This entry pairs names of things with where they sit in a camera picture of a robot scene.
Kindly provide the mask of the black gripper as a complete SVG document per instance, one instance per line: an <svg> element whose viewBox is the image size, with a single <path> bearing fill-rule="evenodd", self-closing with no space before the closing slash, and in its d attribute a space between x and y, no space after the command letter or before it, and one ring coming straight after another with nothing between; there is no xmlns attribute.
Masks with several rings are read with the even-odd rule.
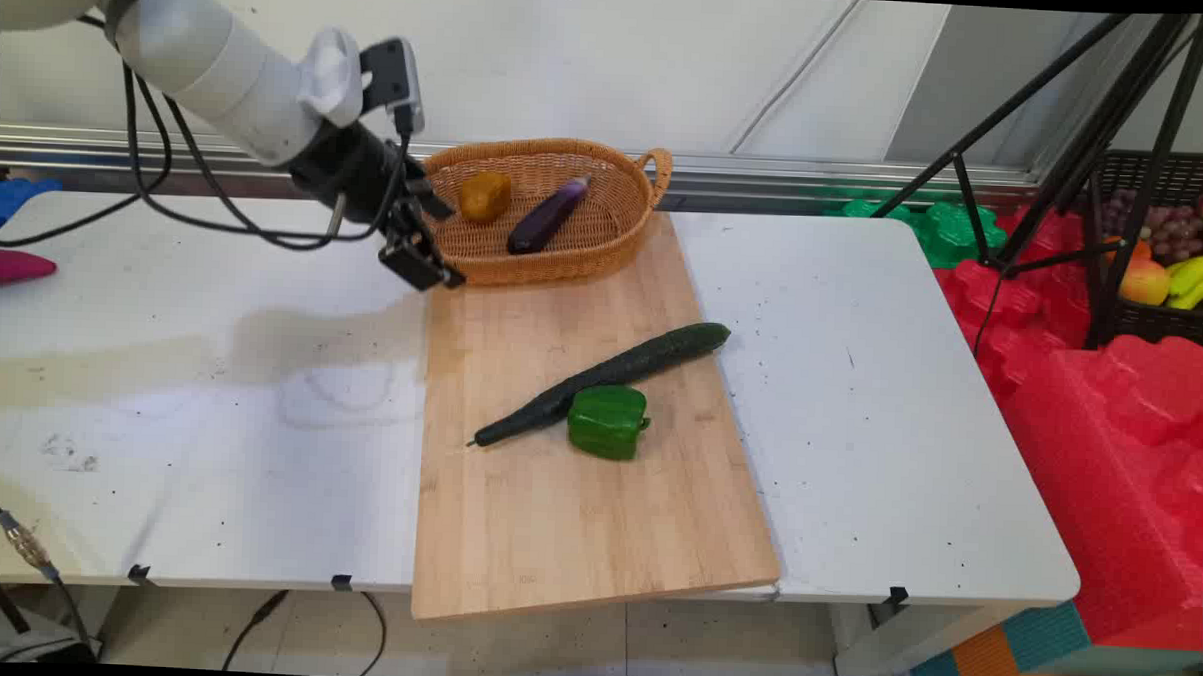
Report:
<svg viewBox="0 0 1203 676"><path fill-rule="evenodd" d="M312 144L290 161L296 186L322 204L344 198L344 220L369 226L385 203L413 198L423 214L446 221L455 210L438 196L421 164L402 140L380 140L362 123L324 124ZM381 223L384 247L377 260L419 292L443 285L461 287L466 274L443 257L417 210L390 210Z"/></svg>

